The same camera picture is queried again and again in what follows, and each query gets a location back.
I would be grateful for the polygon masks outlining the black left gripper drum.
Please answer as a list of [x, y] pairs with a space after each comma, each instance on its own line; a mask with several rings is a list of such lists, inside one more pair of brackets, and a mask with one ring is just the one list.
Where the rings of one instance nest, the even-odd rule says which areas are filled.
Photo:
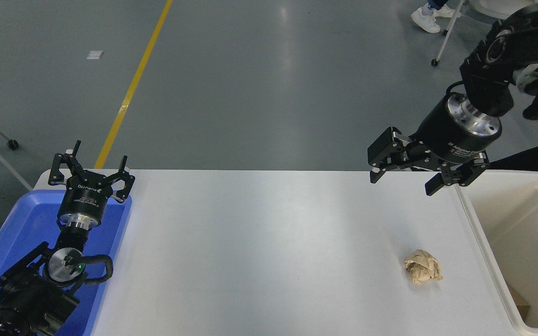
[[78, 175], [67, 180], [66, 192], [58, 211], [60, 221], [68, 221], [70, 215], [75, 214], [102, 221], [111, 187], [103, 174], [86, 172], [85, 176], [87, 181]]

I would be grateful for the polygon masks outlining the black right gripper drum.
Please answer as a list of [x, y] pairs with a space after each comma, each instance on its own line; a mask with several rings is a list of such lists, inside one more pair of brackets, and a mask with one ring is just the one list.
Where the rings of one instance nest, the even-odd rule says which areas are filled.
[[468, 162], [490, 145], [490, 117], [464, 94], [444, 96], [425, 117], [412, 140], [447, 162]]

